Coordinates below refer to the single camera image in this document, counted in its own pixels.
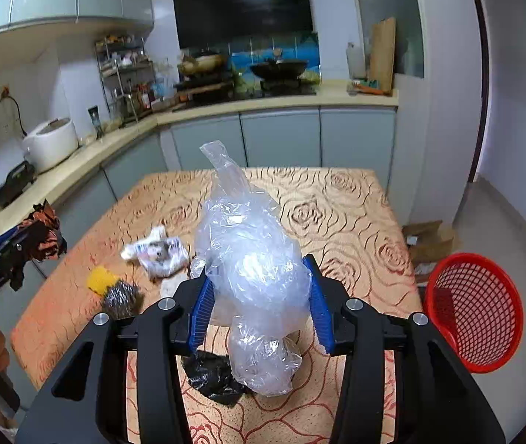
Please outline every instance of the red plastic basket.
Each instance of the red plastic basket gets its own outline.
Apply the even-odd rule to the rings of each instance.
[[[522,302],[495,262],[453,254],[429,277],[426,312],[470,372],[492,372],[516,351],[522,337]]]

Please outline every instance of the rice cooker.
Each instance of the rice cooker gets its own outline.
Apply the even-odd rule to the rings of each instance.
[[[74,124],[69,118],[50,120],[30,132],[22,145],[25,158],[37,169],[46,172],[68,158],[78,148]]]

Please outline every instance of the metal screw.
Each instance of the metal screw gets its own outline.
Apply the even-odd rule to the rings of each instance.
[[[160,307],[162,310],[170,310],[175,307],[175,305],[175,300],[170,297],[166,297],[165,299],[162,299],[160,302],[158,302],[158,307]]]
[[[345,302],[345,305],[349,310],[363,309],[363,301],[361,299],[349,299],[347,302]]]
[[[96,314],[94,316],[94,319],[92,319],[92,322],[94,322],[97,326],[103,326],[109,321],[109,314],[105,314],[104,312],[101,312],[100,314]]]
[[[428,316],[419,312],[418,314],[413,314],[413,322],[418,326],[424,326],[429,322]]]

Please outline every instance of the black plastic bag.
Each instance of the black plastic bag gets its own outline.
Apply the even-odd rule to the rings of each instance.
[[[234,407],[240,396],[249,391],[232,376],[228,356],[198,350],[191,357],[183,357],[183,368],[189,385],[219,404]]]

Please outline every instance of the orange floral tablecloth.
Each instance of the orange floral tablecloth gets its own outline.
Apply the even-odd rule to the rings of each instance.
[[[421,304],[400,227],[373,172],[347,169],[247,169],[252,184],[281,205],[281,222],[297,238],[302,253],[314,254],[324,275],[343,282],[350,295],[378,311],[407,317]],[[158,285],[142,268],[126,264],[124,244],[144,237],[153,225],[180,235],[194,255],[193,233],[211,171],[150,175],[115,204],[68,253],[34,297],[12,332],[12,347],[39,388],[64,351],[99,311],[86,288],[96,265],[137,283],[144,308],[159,299]],[[205,349],[227,352],[228,329],[210,326]],[[302,366],[287,396],[243,396],[234,408],[215,404],[179,377],[191,435],[196,444],[328,442],[339,399],[345,358],[329,358],[315,338],[311,320],[296,336]],[[139,442],[135,354],[128,357],[128,438]],[[394,362],[385,354],[382,441],[392,440],[395,418]]]

